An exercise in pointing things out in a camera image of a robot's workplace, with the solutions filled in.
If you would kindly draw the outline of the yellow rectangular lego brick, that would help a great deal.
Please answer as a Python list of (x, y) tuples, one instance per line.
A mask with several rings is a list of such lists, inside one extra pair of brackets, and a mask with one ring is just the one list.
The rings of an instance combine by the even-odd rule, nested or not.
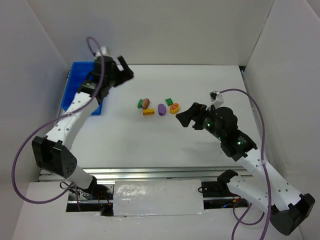
[(153, 108), (146, 108), (142, 110), (142, 115), (143, 116), (149, 116), (149, 115), (154, 115), (155, 110)]

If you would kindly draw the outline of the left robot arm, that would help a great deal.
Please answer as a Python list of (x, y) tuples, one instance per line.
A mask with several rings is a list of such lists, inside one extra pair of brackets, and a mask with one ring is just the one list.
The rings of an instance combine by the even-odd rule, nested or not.
[(66, 117), (58, 120), (45, 136), (36, 136), (32, 150), (36, 165), (74, 183), (92, 198), (109, 196), (110, 189), (97, 183), (97, 178), (78, 166), (71, 153), (73, 142), (87, 118), (99, 107), (111, 88), (133, 79), (134, 72), (122, 56), (118, 61), (108, 55), (96, 56), (93, 70), (77, 88)]

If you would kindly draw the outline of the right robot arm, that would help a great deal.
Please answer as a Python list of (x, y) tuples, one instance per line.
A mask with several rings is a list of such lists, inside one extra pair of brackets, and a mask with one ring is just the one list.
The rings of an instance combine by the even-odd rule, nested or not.
[(290, 185), (269, 163), (263, 162), (255, 142), (238, 129), (238, 118), (228, 107), (207, 109), (193, 103), (176, 118), (183, 127), (194, 121), (193, 129), (206, 130), (218, 140), (222, 151), (244, 167), (259, 182), (250, 183), (233, 170), (227, 170), (217, 180), (230, 193), (238, 195), (270, 213), (270, 223), (281, 234), (290, 235), (309, 215), (315, 199)]

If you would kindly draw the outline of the yellow oval printed lego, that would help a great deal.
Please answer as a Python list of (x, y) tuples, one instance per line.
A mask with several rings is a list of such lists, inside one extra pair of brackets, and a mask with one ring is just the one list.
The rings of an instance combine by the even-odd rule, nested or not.
[(170, 114), (177, 114), (180, 110), (180, 105), (178, 103), (173, 103), (169, 108)]

